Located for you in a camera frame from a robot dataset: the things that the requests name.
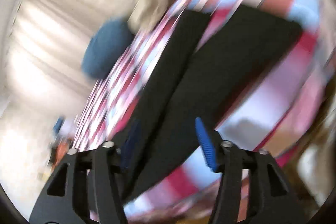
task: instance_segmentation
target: black fabric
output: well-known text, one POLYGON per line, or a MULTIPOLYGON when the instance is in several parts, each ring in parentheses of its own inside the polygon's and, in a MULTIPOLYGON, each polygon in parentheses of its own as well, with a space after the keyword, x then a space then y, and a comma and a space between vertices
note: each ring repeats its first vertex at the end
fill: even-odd
MULTIPOLYGON (((232 96, 239 93, 251 75, 259 75, 274 65, 295 45, 301 33, 301 27, 295 22, 240 5, 226 25, 190 60, 160 127, 146 144, 141 172, 127 180, 135 184, 131 192, 124 193, 125 200, 136 198, 181 165, 199 146, 195 118, 201 117, 208 128, 214 128, 232 102, 232 96)), ((170 65, 167 63, 156 71, 156 83, 168 83, 170 65)), ((152 98, 157 100, 162 90, 151 87, 149 82, 144 94, 153 102, 152 98)), ((147 103, 138 108, 142 114, 152 115, 146 106, 147 103)))
POLYGON ((209 24, 210 14, 185 10, 163 50, 141 97, 132 113, 126 128, 116 134, 113 141, 122 149, 124 159, 128 159, 125 185, 131 187, 138 172, 142 169, 143 153, 151 142, 157 126, 173 92, 184 75, 189 58, 209 24), (136 140, 129 140, 132 145, 125 145, 128 133, 134 123, 139 123, 140 132, 136 132, 136 140))

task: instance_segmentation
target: white curtain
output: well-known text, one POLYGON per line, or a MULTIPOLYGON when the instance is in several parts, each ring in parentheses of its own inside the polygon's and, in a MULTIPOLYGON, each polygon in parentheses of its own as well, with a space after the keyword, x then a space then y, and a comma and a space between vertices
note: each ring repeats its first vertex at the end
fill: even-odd
POLYGON ((80 114, 94 85, 80 64, 105 20, 79 0, 22 0, 6 66, 14 98, 52 114, 80 114))

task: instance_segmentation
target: silver screw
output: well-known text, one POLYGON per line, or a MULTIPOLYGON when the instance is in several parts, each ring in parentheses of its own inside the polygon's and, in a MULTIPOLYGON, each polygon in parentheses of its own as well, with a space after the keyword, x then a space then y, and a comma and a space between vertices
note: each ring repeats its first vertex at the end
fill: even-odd
POLYGON ((230 148, 232 147, 232 143, 230 141, 222 141, 222 143, 220 144, 222 147, 225 148, 230 148))
POLYGON ((111 148, 114 146, 114 142, 111 142, 111 141, 107 141, 105 143, 103 143, 103 147, 105 148, 111 148))
POLYGON ((77 149, 76 148, 70 148, 68 151, 68 155, 74 155, 77 153, 77 149))
POLYGON ((261 148, 261 149, 259 149, 259 154, 267 155, 267 154, 268 154, 268 151, 265 150, 265 149, 263 149, 263 148, 261 148))

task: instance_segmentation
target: beige curtain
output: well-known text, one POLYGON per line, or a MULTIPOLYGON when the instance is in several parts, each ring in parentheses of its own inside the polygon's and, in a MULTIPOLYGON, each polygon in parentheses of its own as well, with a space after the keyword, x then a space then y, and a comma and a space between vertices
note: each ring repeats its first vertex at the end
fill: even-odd
POLYGON ((79 0, 22 0, 7 56, 13 97, 49 113, 80 114, 94 85, 80 64, 106 18, 79 0))

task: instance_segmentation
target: striped fabric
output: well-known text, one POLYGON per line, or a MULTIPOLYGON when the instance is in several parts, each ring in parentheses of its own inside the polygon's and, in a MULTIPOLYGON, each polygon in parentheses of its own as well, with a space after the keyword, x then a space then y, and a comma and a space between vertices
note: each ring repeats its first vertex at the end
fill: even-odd
MULTIPOLYGON (((123 129, 183 9, 212 12, 199 42, 223 26, 240 3, 295 20, 304 28, 296 47, 246 93, 219 121, 224 139, 244 149, 266 148, 283 165, 296 141, 307 131, 322 100, 325 79, 316 60, 319 29, 318 0, 177 0, 156 29, 138 33, 109 76, 99 80, 78 120, 74 146, 80 151, 97 148, 123 129)), ((164 220, 186 212, 211 211, 220 174, 206 166, 198 148, 158 185, 125 205, 131 220, 164 220)))

